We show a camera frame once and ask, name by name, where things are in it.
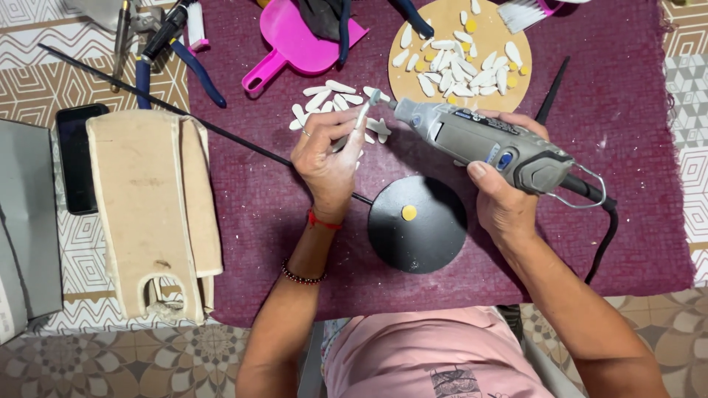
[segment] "purple cloth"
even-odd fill
[[[414,3],[420,7],[425,2]],[[290,106],[306,102],[302,89],[336,79],[390,93],[388,51],[403,20],[387,2],[353,2],[355,20],[371,31],[352,48],[343,70],[308,78],[285,69],[257,99],[248,98],[240,82],[269,51],[258,33],[261,9],[248,1],[225,0],[207,1],[203,7],[212,47],[198,57],[229,107],[219,109],[190,74],[191,110],[276,154],[287,158],[299,138],[299,131],[288,130],[288,124],[294,119]],[[548,130],[554,143],[606,178],[620,218],[592,287],[605,296],[688,288],[695,267],[685,241],[682,193],[667,126],[670,104],[661,71],[659,8],[647,0],[564,8],[566,15],[527,31],[533,73],[517,112],[535,114],[563,57],[571,55]],[[379,108],[371,116],[392,120]],[[294,171],[216,134],[210,135],[210,156],[224,252],[212,314],[226,324],[249,326],[279,275],[280,262],[294,249],[311,202]],[[375,256],[366,232],[369,207],[353,200],[330,252],[318,319],[529,300],[476,220],[476,188],[464,169],[402,131],[394,131],[385,145],[366,144],[361,161],[356,191],[371,199],[392,181],[413,174],[453,187],[467,204],[469,236],[457,258],[440,271],[405,274]],[[541,199],[537,214],[541,235],[581,277],[608,220],[600,209],[574,210],[550,197]]]

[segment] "pink dustpan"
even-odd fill
[[[349,47],[368,31],[350,19]],[[261,13],[261,33],[273,46],[273,51],[241,80],[241,85],[249,93],[263,88],[286,63],[302,73],[318,74],[331,67],[339,57],[339,43],[313,35],[292,0],[270,0]]]

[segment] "smartphone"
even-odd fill
[[[86,121],[108,113],[102,103],[61,109],[57,112],[57,135],[59,156],[64,172],[64,193],[67,210],[73,215],[91,214],[98,211],[93,193],[91,153]]]

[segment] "black round base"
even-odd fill
[[[411,221],[401,216],[416,207]],[[411,176],[390,183],[369,211],[369,241],[391,267],[408,273],[430,273],[449,264],[467,234],[467,212],[459,196],[430,177]]]

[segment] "hand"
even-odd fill
[[[313,113],[307,118],[300,141],[290,153],[295,170],[312,192],[315,217],[328,224],[341,224],[354,192],[354,171],[364,144],[366,118],[354,130],[359,108],[341,112]],[[349,134],[339,153],[332,153],[332,141]]]
[[[478,114],[496,118],[513,125],[526,127],[548,140],[548,131],[526,115],[477,110]],[[497,245],[528,239],[536,235],[535,219],[537,195],[519,191],[509,185],[504,177],[483,161],[467,165],[467,173],[479,188],[477,217]]]

